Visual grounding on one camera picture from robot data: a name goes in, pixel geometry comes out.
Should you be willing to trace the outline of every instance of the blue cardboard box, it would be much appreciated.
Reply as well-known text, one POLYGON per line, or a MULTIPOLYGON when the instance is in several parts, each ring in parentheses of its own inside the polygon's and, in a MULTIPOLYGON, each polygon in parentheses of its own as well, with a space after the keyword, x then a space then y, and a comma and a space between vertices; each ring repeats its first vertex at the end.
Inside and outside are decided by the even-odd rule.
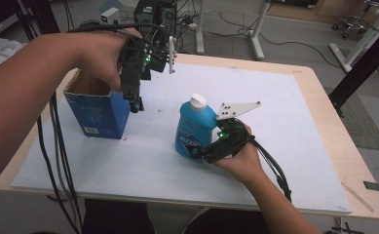
POLYGON ((63 92, 84 135, 122 138, 131 108, 122 94, 80 70, 63 92))

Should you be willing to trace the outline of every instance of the black pants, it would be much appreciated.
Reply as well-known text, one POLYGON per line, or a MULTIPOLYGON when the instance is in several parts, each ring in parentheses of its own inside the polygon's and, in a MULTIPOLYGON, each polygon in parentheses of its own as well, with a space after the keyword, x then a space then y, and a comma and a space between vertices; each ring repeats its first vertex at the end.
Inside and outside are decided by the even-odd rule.
MULTIPOLYGON (((86 199, 84 234, 153 234, 146 204, 86 199)), ((209 209, 193 220, 185 234, 270 233, 259 212, 209 209)))

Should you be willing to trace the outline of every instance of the bottle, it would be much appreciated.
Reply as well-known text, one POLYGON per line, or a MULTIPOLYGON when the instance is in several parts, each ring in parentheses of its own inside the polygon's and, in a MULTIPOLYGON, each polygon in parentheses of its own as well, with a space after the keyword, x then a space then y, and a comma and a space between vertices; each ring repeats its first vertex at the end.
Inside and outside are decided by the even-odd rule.
POLYGON ((180 107, 180 119, 174 142, 176 151, 186 158, 191 158, 185 146, 209 145, 214 128, 216 128, 215 112, 207 105, 204 97, 193 94, 190 101, 186 101, 180 107))

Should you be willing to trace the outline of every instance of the human arm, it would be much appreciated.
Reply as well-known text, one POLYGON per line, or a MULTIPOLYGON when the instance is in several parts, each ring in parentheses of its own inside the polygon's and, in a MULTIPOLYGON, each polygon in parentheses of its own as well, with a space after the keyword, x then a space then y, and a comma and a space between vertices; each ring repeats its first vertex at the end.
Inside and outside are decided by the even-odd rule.
POLYGON ((255 198, 271 233, 321 233, 309 223, 267 177, 252 143, 233 158, 214 163, 243 183, 255 198))
POLYGON ((48 34, 0 64, 0 174, 69 70, 81 68, 120 89, 117 60, 125 42, 106 32, 48 34))

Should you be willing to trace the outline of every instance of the chair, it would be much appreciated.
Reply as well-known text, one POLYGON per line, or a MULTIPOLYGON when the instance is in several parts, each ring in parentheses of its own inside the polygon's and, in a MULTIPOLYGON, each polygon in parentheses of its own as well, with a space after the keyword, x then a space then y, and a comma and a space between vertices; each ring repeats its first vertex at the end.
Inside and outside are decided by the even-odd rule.
MULTIPOLYGON (((346 30, 341 34, 343 39, 347 39, 349 37, 348 31, 351 29, 356 30, 359 34, 363 34, 370 27, 370 24, 366 22, 363 17, 367 14, 371 7, 379 7, 379 0, 364 0, 364 3, 366 6, 359 16, 347 16, 340 19, 339 24, 344 25, 346 28, 346 30)), ((335 23, 332 26, 332 29, 337 30, 339 24, 335 23)))

